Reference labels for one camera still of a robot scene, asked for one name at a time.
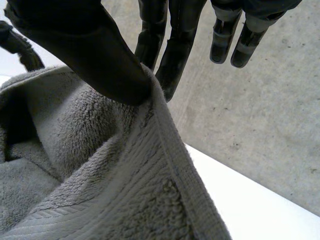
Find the gray towel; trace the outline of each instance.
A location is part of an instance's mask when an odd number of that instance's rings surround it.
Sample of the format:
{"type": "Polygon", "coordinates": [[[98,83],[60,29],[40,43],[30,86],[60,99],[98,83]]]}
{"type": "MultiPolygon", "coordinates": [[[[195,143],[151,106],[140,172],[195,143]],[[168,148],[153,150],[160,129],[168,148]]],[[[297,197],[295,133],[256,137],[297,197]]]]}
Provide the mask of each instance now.
{"type": "Polygon", "coordinates": [[[139,107],[67,67],[1,87],[1,239],[231,239],[145,72],[139,107]]]}

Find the white surface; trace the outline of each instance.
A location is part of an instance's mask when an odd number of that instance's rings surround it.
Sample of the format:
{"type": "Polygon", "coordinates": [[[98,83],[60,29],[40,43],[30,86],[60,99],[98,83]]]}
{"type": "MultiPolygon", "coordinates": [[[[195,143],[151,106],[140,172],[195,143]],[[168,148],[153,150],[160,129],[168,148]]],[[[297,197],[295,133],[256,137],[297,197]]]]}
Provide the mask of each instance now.
{"type": "Polygon", "coordinates": [[[320,217],[186,147],[233,240],[320,240],[320,217]]]}
{"type": "Polygon", "coordinates": [[[0,75],[0,86],[1,86],[5,81],[7,81],[9,78],[10,78],[10,76],[0,75]]]}

